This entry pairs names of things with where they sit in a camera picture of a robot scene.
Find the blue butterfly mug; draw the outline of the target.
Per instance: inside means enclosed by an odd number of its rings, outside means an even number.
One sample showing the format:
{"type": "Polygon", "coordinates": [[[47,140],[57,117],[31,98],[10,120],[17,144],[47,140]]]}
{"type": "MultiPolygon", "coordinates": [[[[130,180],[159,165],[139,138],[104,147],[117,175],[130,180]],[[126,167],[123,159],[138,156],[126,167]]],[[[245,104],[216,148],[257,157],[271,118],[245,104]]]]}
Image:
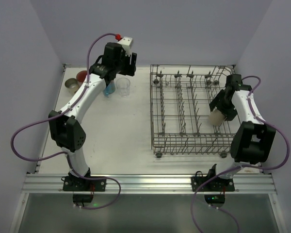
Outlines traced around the blue butterfly mug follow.
{"type": "Polygon", "coordinates": [[[108,97],[109,95],[111,95],[112,93],[114,93],[115,90],[116,90],[115,83],[114,83],[114,81],[111,81],[109,83],[109,85],[103,90],[103,95],[105,97],[108,97]]]}

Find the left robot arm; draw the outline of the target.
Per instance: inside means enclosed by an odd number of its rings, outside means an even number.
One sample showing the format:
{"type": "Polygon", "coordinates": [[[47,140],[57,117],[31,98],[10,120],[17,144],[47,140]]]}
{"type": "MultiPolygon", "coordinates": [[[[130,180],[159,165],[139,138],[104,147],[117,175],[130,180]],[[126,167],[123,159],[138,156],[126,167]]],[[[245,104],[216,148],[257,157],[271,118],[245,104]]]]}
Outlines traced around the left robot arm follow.
{"type": "Polygon", "coordinates": [[[86,133],[81,123],[96,97],[117,74],[134,76],[137,54],[131,51],[132,45],[133,39],[130,37],[107,43],[96,62],[87,65],[85,81],[72,99],[59,111],[49,113],[50,135],[66,156],[70,176],[91,180],[82,149],[86,133]]]}

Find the cream and brown cup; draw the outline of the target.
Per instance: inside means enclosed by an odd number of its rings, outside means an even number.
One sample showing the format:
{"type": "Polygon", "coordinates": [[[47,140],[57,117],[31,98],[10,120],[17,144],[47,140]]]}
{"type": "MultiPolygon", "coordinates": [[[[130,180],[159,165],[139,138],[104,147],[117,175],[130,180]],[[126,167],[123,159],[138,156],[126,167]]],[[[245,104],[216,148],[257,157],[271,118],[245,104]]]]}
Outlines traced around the cream and brown cup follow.
{"type": "Polygon", "coordinates": [[[78,83],[77,79],[75,79],[75,78],[67,79],[65,81],[65,87],[68,89],[68,91],[71,95],[75,95],[75,93],[80,88],[79,83],[78,83]]]}

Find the clear drinking glass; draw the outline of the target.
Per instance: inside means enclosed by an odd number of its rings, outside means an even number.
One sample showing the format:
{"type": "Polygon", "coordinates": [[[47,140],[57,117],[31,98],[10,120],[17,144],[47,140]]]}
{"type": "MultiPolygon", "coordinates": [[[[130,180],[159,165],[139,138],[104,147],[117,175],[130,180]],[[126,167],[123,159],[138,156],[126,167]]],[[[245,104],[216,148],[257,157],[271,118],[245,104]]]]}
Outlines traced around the clear drinking glass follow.
{"type": "Polygon", "coordinates": [[[130,80],[127,78],[119,78],[116,83],[116,88],[121,97],[127,97],[130,94],[130,80]]]}

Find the pink patterned mug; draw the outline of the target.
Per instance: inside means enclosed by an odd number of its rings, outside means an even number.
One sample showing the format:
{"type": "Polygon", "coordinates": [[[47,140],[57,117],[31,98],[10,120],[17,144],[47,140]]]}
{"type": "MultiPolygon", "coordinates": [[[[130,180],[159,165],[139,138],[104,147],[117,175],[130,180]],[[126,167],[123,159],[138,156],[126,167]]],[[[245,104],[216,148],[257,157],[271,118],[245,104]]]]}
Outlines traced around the pink patterned mug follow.
{"type": "Polygon", "coordinates": [[[86,79],[87,76],[87,71],[86,70],[82,70],[80,72],[77,73],[76,75],[76,79],[79,83],[83,83],[84,80],[86,79]]]}

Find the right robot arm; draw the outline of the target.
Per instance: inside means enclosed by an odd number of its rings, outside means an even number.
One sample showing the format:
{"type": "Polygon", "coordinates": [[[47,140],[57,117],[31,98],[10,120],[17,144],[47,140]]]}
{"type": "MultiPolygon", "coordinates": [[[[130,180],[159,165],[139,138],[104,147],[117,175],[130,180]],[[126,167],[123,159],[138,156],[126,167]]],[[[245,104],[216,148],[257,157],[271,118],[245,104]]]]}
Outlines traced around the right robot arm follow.
{"type": "Polygon", "coordinates": [[[253,89],[244,84],[240,74],[231,74],[226,78],[224,89],[210,102],[209,123],[220,126],[235,117],[240,126],[230,144],[231,159],[212,166],[207,180],[226,181],[246,166],[264,163],[275,138],[276,130],[264,123],[255,104],[253,89]]]}

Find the beige plastic cup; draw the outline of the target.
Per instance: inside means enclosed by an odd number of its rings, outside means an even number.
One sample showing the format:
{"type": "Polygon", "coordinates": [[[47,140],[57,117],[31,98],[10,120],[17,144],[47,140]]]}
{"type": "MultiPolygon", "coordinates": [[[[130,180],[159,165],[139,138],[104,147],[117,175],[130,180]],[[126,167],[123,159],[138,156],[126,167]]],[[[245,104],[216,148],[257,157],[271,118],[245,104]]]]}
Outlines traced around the beige plastic cup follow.
{"type": "Polygon", "coordinates": [[[218,109],[213,110],[208,117],[209,123],[212,126],[220,126],[225,121],[225,119],[226,116],[218,109]]]}

